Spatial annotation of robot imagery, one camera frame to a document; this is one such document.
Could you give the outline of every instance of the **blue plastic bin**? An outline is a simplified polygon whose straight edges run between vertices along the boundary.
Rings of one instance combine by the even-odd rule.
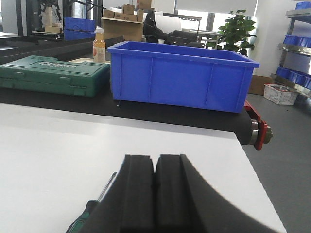
[[[290,75],[291,70],[290,69],[286,69],[286,68],[282,68],[282,67],[278,67],[277,71],[276,71],[276,75],[284,78],[284,79],[288,79],[289,75]]]
[[[311,8],[311,2],[304,1],[304,2],[297,3],[295,10],[301,10],[301,9],[307,9],[307,8]]]
[[[64,39],[65,40],[79,40],[85,38],[95,38],[95,33],[83,33],[76,32],[71,30],[64,30]]]
[[[259,67],[223,50],[125,41],[108,51],[114,99],[235,113]]]
[[[304,85],[306,82],[306,75],[301,72],[290,71],[288,79],[298,85]]]
[[[95,31],[95,21],[91,19],[64,17],[64,23],[64,29],[66,30],[74,30],[79,32]]]
[[[300,36],[295,35],[285,35],[284,44],[287,45],[298,45],[300,41]]]
[[[306,81],[303,85],[305,88],[311,90],[311,77],[306,77]]]
[[[311,37],[300,37],[299,39],[299,43],[298,43],[299,46],[302,46],[302,47],[311,47]]]

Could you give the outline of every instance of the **gray floor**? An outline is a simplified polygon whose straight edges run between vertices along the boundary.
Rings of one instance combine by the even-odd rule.
[[[311,233],[311,101],[279,106],[263,96],[247,100],[271,126],[274,137],[256,151],[243,146],[288,233]]]

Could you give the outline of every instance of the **screwdriver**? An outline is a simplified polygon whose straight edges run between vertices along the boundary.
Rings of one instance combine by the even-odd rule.
[[[103,191],[99,195],[97,200],[89,200],[86,204],[86,208],[83,211],[83,213],[68,227],[68,230],[65,233],[78,233],[83,225],[85,224],[86,220],[89,218],[93,210],[97,207],[97,205],[102,201],[106,191],[110,187],[110,184],[112,183],[113,179],[117,175],[116,172],[112,174],[110,177],[108,183],[104,187]]]

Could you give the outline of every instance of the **white basket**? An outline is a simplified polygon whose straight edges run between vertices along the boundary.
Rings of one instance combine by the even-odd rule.
[[[293,105],[298,93],[291,91],[286,86],[276,84],[264,85],[264,97],[278,105]]]

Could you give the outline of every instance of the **white table surface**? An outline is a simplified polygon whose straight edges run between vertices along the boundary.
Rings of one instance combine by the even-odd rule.
[[[0,38],[9,38],[9,37],[17,37],[17,36],[18,36],[18,34],[0,32]]]
[[[234,133],[0,104],[0,232],[63,233],[125,154],[186,154],[227,200],[285,233]]]

